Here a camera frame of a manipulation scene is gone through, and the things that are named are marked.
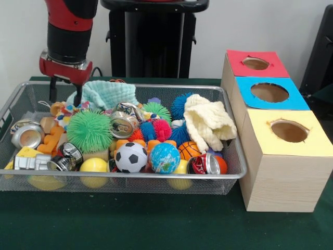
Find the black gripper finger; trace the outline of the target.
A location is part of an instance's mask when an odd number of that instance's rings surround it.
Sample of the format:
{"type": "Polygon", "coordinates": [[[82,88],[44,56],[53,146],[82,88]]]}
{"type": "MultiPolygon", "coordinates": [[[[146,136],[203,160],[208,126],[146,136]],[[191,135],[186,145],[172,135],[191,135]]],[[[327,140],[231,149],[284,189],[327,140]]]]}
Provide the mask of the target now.
{"type": "Polygon", "coordinates": [[[57,77],[51,77],[50,79],[50,88],[49,88],[49,100],[55,102],[57,100],[57,77]]]}
{"type": "Polygon", "coordinates": [[[76,87],[76,96],[74,97],[74,106],[79,106],[82,98],[82,89],[83,85],[75,84],[76,87]]]}

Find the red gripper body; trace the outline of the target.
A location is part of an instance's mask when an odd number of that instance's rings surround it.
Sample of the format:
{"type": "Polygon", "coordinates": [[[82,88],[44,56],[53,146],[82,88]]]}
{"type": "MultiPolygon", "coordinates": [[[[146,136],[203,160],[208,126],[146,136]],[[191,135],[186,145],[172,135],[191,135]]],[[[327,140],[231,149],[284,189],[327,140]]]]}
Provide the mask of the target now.
{"type": "Polygon", "coordinates": [[[76,68],[71,65],[64,65],[48,60],[42,56],[40,57],[39,66],[42,74],[68,80],[70,83],[76,85],[84,85],[89,80],[93,69],[91,61],[86,61],[76,68]]]}

